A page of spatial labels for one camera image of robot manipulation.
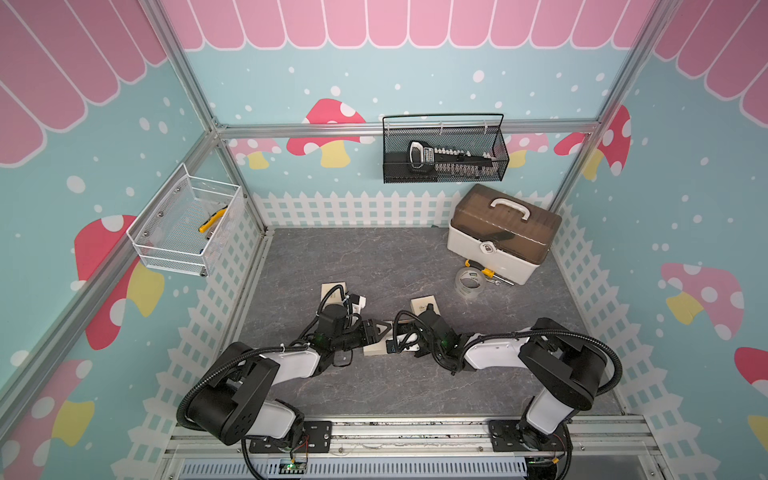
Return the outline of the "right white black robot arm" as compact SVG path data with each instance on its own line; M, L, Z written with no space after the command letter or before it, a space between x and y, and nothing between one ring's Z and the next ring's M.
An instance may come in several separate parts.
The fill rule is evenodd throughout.
M590 410L597 397L613 390L623 375L618 354L604 342L571 331L541 317L531 328L506 333L458 333L432 306L419 315L400 311L386 339L389 354L412 351L429 356L455 375L463 371L518 368L529 371L542 391L526 405L512 427L490 426L493 437L503 441L501 450L513 445L544 451L554 440L564 452L566 424L575 414Z

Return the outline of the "cream tan-drawer jewelry box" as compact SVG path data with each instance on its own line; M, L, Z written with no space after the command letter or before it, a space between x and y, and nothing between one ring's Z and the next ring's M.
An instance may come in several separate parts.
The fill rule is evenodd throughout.
M367 345L363 347L363 354L366 357L373 357L373 356L381 356L381 355L387 355L387 340L392 339L392 333L389 332L386 337L380 341L379 343L376 343L374 345ZM417 343L415 345L412 345L410 347L407 347L404 349L403 353L405 352L418 352L420 350L420 347L418 345L418 337L416 334L409 334L406 338L406 334L398 334L397 336L398 341L402 342L403 340L406 340L407 342L416 341Z

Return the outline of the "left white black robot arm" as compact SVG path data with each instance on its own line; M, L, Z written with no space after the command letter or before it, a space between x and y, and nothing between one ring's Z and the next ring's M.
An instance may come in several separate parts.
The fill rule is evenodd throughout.
M183 396L176 422L211 434L221 443L264 440L282 451L308 441L305 416L282 400L268 399L273 386L316 377L351 363L353 351L383 341L389 322L365 319L364 298L335 284L323 295L314 318L289 344L252 348L227 346Z

